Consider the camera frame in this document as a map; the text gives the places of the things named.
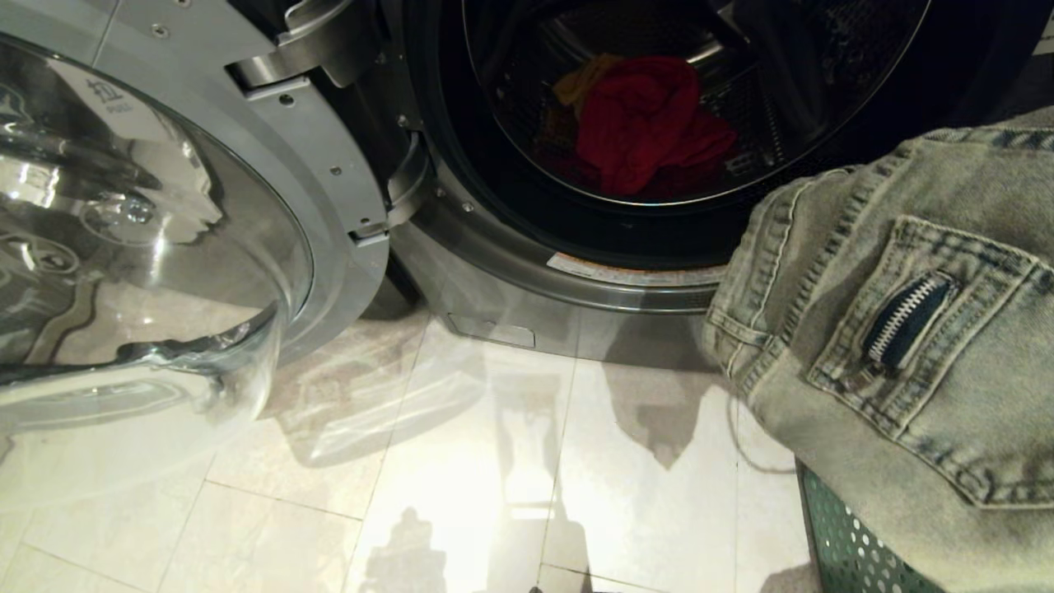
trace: red cloth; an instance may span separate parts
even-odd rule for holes
[[[601,191],[631,195],[660,166],[718,159],[735,141],[727,122],[699,106],[696,71],[652,56],[620,62],[593,85],[575,151],[600,170]]]

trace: tile floor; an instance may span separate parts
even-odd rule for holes
[[[3,593],[815,593],[794,459],[720,378],[363,321],[215,455],[0,515]]]

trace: jacket pocket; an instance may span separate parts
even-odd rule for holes
[[[988,508],[1054,507],[1054,273],[901,216],[806,379]]]

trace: washing machine door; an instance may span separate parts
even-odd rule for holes
[[[297,74],[311,60],[226,1],[4,0],[0,34],[6,510],[158,474],[252,421],[279,358],[369,304],[390,198]],[[247,82],[254,62],[272,79]]]

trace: clothing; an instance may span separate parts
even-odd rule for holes
[[[727,122],[699,106],[696,71],[651,56],[611,66],[593,85],[575,150],[600,171],[601,191],[632,195],[660,166],[720,160],[735,141]]]
[[[586,96],[597,82],[607,74],[611,66],[624,60],[614,54],[593,56],[574,72],[569,72],[552,85],[552,94],[564,106],[574,106],[574,118],[582,118],[582,106],[586,104]]]
[[[1054,591],[1054,108],[1022,121],[774,191],[704,330],[762,427],[949,592]]]

